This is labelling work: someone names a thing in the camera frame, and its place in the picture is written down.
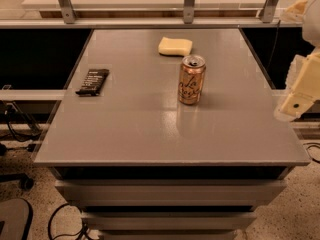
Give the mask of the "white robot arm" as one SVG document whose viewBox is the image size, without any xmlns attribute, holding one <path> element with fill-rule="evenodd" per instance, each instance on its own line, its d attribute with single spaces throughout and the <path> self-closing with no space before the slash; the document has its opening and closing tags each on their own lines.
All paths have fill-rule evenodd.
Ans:
<svg viewBox="0 0 320 240">
<path fill-rule="evenodd" d="M 297 0 L 281 15 L 281 20 L 302 22 L 302 38 L 314 46 L 306 55 L 296 55 L 286 78 L 286 88 L 278 99 L 274 116 L 281 121 L 301 117 L 320 100 L 320 0 Z"/>
</svg>

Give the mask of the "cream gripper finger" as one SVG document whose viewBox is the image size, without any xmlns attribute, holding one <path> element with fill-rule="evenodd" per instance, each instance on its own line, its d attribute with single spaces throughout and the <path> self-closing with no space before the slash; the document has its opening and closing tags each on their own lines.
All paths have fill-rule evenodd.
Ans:
<svg viewBox="0 0 320 240">
<path fill-rule="evenodd" d="M 277 101 L 274 117 L 279 121 L 291 122 L 299 119 L 313 105 L 310 99 L 284 92 Z"/>
<path fill-rule="evenodd" d="M 301 22 L 309 0 L 296 0 L 280 15 L 280 20 L 285 22 Z"/>
</svg>

